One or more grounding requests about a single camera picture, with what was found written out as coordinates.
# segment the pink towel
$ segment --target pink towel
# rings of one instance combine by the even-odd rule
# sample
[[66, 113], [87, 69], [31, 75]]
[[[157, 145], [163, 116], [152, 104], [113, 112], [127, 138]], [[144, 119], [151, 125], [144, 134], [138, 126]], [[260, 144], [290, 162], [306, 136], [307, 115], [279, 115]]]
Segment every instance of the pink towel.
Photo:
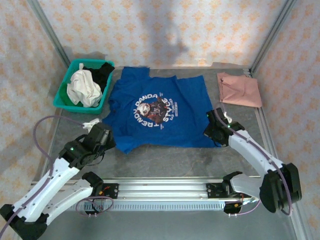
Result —
[[220, 102], [255, 108], [262, 106], [257, 79], [245, 75], [232, 76], [225, 72], [218, 73], [217, 78]]

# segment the black cloth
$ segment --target black cloth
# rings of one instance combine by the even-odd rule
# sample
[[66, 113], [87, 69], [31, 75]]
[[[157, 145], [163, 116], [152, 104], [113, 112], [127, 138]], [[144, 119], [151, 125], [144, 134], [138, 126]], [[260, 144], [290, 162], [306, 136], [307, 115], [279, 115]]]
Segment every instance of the black cloth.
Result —
[[91, 72], [93, 81], [100, 86], [101, 92], [104, 93], [108, 77], [115, 68], [106, 62], [99, 69], [83, 67], [83, 70], [89, 70]]

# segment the white cloth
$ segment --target white cloth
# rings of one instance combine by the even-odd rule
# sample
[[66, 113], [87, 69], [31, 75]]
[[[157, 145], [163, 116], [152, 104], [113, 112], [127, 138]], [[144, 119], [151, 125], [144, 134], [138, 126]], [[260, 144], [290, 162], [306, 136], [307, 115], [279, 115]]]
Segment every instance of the white cloth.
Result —
[[97, 107], [102, 98], [101, 88], [92, 79], [89, 70], [78, 70], [71, 77], [71, 83], [66, 87], [66, 93], [74, 105], [79, 102], [85, 108]]

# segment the blue t-shirt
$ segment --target blue t-shirt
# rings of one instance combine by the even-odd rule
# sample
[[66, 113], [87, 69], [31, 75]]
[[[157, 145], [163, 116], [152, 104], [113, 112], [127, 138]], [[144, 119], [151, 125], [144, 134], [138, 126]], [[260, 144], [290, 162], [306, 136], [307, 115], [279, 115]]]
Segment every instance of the blue t-shirt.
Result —
[[124, 153], [143, 144], [214, 148], [203, 135], [213, 109], [203, 76], [150, 77], [147, 67], [125, 67], [110, 94], [116, 147]]

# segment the patterned wallpaper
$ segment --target patterned wallpaper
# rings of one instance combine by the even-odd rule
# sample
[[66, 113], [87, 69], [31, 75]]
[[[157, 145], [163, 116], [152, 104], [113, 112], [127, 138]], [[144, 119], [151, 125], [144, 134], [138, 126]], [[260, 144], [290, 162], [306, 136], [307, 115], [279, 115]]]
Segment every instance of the patterned wallpaper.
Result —
[[[25, 0], [0, 1], [0, 206], [29, 190], [42, 156], [32, 139], [40, 118], [55, 113], [56, 94], [66, 68]], [[49, 148], [52, 121], [37, 131]], [[4, 225], [0, 217], [0, 229]], [[11, 229], [3, 240], [9, 240]]]
[[297, 1], [254, 77], [279, 157], [299, 168], [308, 224], [319, 239], [319, 0]]
[[40, 0], [67, 55], [152, 68], [251, 66], [285, 0]]

